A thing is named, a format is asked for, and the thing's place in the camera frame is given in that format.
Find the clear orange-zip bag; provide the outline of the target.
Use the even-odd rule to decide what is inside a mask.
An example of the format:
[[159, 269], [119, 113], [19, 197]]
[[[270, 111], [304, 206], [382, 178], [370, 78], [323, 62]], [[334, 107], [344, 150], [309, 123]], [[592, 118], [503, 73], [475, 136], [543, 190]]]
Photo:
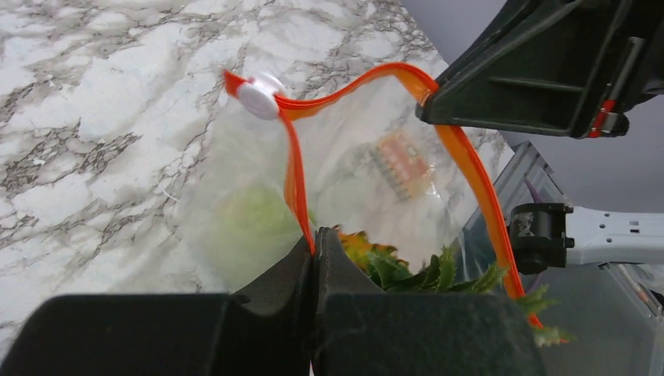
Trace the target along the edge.
[[[223, 84], [229, 102], [181, 210], [184, 241], [201, 262], [192, 241], [198, 212], [261, 183], [281, 195], [310, 251], [317, 229], [341, 225], [396, 247], [412, 273], [451, 247], [457, 281], [478, 278], [496, 263], [507, 269], [498, 288], [513, 299], [526, 294], [493, 187], [512, 151], [495, 131], [418, 119], [417, 106], [437, 89], [428, 74], [387, 63], [310, 100], [291, 99], [271, 74], [243, 78], [225, 71]], [[433, 167], [427, 193], [408, 201], [397, 198], [370, 153], [398, 130]]]

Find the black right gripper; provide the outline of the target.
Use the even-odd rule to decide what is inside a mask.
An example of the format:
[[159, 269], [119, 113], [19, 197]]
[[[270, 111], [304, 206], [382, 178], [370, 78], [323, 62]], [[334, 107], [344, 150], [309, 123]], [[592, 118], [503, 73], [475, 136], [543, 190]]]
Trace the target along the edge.
[[663, 94], [662, 1], [509, 1], [417, 108], [431, 125], [624, 136]]

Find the green toy cabbage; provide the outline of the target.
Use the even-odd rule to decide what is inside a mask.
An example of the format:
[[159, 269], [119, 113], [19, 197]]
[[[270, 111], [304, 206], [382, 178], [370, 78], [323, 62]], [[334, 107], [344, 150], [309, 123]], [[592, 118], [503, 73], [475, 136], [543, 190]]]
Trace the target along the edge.
[[238, 291], [274, 266], [302, 231], [271, 186], [253, 183], [198, 212], [194, 249], [227, 291]]

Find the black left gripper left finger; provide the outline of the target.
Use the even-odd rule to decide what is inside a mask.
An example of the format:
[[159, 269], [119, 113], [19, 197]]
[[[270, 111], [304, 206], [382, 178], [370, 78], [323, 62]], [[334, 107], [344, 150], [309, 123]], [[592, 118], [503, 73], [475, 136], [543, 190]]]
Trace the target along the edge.
[[307, 375], [300, 240], [235, 294], [61, 295], [28, 318], [4, 375]]

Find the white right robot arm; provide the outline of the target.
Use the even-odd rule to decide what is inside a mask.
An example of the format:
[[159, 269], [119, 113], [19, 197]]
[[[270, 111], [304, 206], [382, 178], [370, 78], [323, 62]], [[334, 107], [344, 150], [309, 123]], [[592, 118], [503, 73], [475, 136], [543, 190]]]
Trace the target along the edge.
[[[663, 4], [508, 1], [438, 85], [417, 112], [431, 125], [624, 136], [627, 111], [663, 92]], [[660, 214], [522, 204], [508, 229], [524, 274], [663, 261]]]

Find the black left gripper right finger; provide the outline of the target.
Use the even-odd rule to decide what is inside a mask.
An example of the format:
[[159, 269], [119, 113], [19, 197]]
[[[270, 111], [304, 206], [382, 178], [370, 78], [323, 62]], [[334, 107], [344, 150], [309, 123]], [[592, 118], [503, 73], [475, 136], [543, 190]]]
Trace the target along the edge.
[[543, 375], [524, 314], [509, 298], [383, 292], [346, 256], [335, 230], [316, 234], [316, 375]]

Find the toy pineapple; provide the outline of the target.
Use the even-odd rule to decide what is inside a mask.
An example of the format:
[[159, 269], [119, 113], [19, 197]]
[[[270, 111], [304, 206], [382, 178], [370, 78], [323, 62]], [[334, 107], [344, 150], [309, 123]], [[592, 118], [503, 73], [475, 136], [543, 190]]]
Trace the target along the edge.
[[[333, 227], [345, 250], [345, 254], [381, 290], [386, 292], [443, 293], [460, 292], [493, 295], [507, 276], [507, 269], [496, 263], [489, 265], [480, 277], [459, 282], [456, 279], [455, 256], [457, 249], [443, 247], [431, 255], [417, 273], [410, 271], [410, 264], [398, 256], [398, 249], [390, 244], [370, 241], [365, 231], [346, 233], [341, 225]], [[538, 287], [514, 301], [528, 317], [548, 308], [554, 301], [544, 297], [548, 287]], [[560, 345], [572, 336], [557, 327], [530, 324], [538, 347]]]

